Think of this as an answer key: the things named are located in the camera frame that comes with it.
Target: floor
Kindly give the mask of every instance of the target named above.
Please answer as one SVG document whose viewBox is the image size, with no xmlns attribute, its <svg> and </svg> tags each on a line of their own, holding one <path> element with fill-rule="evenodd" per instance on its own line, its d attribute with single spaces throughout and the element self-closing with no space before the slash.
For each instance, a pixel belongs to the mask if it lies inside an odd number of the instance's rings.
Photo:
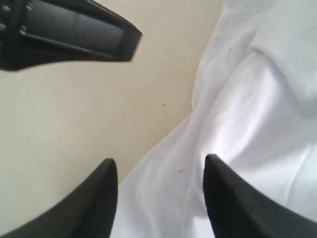
<svg viewBox="0 0 317 238">
<path fill-rule="evenodd" d="M 122 181 L 191 111 L 197 66 L 223 0 L 99 2 L 144 33 L 132 63 L 0 73 L 0 177 L 15 177 L 13 190 L 32 182 L 63 194 L 104 158 L 116 159 Z"/>
</svg>

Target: white sheet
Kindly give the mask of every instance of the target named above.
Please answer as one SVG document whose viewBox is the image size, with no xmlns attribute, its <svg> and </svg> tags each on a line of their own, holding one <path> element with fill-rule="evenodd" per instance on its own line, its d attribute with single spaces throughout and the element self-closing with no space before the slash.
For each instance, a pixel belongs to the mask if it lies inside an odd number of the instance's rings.
<svg viewBox="0 0 317 238">
<path fill-rule="evenodd" d="M 193 111 L 121 184 L 112 238 L 212 237 L 207 154 L 317 221 L 316 9 L 311 0 L 226 1 Z"/>
</svg>

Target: white cloth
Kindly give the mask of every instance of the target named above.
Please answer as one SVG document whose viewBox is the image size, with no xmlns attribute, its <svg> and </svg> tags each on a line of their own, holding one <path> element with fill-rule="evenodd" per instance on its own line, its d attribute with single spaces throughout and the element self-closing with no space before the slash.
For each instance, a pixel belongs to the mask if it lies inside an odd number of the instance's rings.
<svg viewBox="0 0 317 238">
<path fill-rule="evenodd" d="M 317 221 L 317 1 L 227 0 L 191 115 L 119 187 L 112 238 L 210 238 L 205 157 Z"/>
</svg>

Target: beige floor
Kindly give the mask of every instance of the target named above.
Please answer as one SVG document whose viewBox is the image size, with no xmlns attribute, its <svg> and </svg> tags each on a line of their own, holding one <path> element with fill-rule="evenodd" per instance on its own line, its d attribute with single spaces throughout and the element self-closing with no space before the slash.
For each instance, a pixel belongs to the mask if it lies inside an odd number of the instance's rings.
<svg viewBox="0 0 317 238">
<path fill-rule="evenodd" d="M 35 190 L 48 185 L 60 196 L 106 157 L 116 159 L 122 181 L 191 111 L 197 66 L 223 0 L 99 2 L 144 33 L 134 61 L 1 72 L 6 189 L 27 194 L 30 183 Z M 47 196 L 54 198 L 54 189 Z"/>
</svg>

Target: white fabric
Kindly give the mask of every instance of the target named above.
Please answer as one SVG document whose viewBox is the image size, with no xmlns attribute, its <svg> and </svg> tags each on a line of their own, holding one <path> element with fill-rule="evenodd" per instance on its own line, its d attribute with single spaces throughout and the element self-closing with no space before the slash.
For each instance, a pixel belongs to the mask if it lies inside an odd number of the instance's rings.
<svg viewBox="0 0 317 238">
<path fill-rule="evenodd" d="M 210 238 L 205 157 L 317 221 L 317 1 L 227 0 L 191 115 L 119 188 L 112 238 Z"/>
</svg>

